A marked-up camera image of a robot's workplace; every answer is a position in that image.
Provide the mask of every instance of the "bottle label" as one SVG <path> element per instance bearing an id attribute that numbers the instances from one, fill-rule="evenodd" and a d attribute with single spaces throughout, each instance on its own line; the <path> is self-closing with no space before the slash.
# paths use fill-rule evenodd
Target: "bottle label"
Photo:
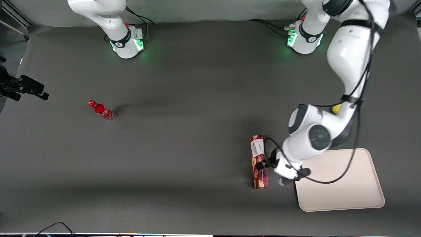
<path id="1" fill-rule="evenodd" d="M 101 115 L 104 119 L 110 120 L 114 114 L 106 106 L 104 106 L 104 109 L 105 109 L 104 112 L 98 113 L 98 114 Z"/>

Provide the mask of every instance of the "plastic tray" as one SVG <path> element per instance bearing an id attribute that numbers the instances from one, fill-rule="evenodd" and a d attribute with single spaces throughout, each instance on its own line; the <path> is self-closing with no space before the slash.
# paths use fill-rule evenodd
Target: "plastic tray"
<path id="1" fill-rule="evenodd" d="M 310 168 L 310 178 L 330 181 L 345 170 L 352 149 L 326 151 L 303 163 Z M 320 184 L 308 179 L 295 182 L 298 203 L 306 212 L 380 208 L 385 200 L 370 153 L 363 148 L 355 151 L 354 160 L 339 181 Z"/>

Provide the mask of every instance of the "red bottle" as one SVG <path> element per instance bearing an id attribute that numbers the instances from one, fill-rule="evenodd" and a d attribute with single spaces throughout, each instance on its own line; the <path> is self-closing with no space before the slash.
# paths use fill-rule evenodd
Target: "red bottle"
<path id="1" fill-rule="evenodd" d="M 88 105 L 93 108 L 95 113 L 99 114 L 101 117 L 108 121 L 113 121 L 115 119 L 115 114 L 109 110 L 109 108 L 105 107 L 103 104 L 98 104 L 97 102 L 90 100 Z"/>

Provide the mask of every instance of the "black cable on floor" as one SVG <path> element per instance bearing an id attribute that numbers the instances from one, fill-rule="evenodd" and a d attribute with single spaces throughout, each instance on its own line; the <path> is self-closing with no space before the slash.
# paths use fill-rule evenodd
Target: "black cable on floor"
<path id="1" fill-rule="evenodd" d="M 56 222 L 56 223 L 54 223 L 54 224 L 52 224 L 52 225 L 50 225 L 50 226 L 48 226 L 48 227 L 45 227 L 45 228 L 43 228 L 40 232 L 38 232 L 37 234 L 35 234 L 35 235 L 32 235 L 32 237 L 37 237 L 38 235 L 40 235 L 42 232 L 44 232 L 46 229 L 48 229 L 48 228 L 50 228 L 50 227 L 53 227 L 53 226 L 55 226 L 56 224 L 62 224 L 64 227 L 66 227 L 66 229 L 70 232 L 70 234 L 72 235 L 72 237 L 75 237 L 75 233 L 66 225 L 66 224 L 64 224 L 63 222 L 61 222 L 61 221 L 59 221 L 59 222 Z"/>

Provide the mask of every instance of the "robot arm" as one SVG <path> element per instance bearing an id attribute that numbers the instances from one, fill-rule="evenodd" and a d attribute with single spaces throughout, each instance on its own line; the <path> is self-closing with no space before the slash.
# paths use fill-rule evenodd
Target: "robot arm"
<path id="1" fill-rule="evenodd" d="M 143 32 L 126 26 L 117 14 L 126 8 L 126 0 L 67 0 L 75 13 L 98 24 L 110 39 L 118 56 L 128 59 L 144 49 Z"/>
<path id="2" fill-rule="evenodd" d="M 372 48 L 369 48 L 371 25 L 367 22 L 368 13 L 359 0 L 302 2 L 307 6 L 308 13 L 304 22 L 295 23 L 299 24 L 300 30 L 296 32 L 293 45 L 289 42 L 288 46 L 299 53 L 311 53 L 317 47 L 317 39 L 321 37 L 318 34 L 326 26 L 325 12 L 341 22 L 329 46 L 327 57 L 330 67 L 344 84 L 345 101 L 337 114 L 310 104 L 302 104 L 295 109 L 288 123 L 290 136 L 282 144 L 283 152 L 275 150 L 276 158 L 270 159 L 272 164 L 269 166 L 273 166 L 274 171 L 284 177 L 280 179 L 280 184 L 299 180 L 301 174 L 297 174 L 296 170 L 301 169 L 303 161 L 346 142 L 368 76 L 365 69 L 370 52 L 376 46 L 389 16 L 389 0 L 364 0 L 376 24 Z M 315 39 L 309 42 L 307 39 L 310 37 Z"/>

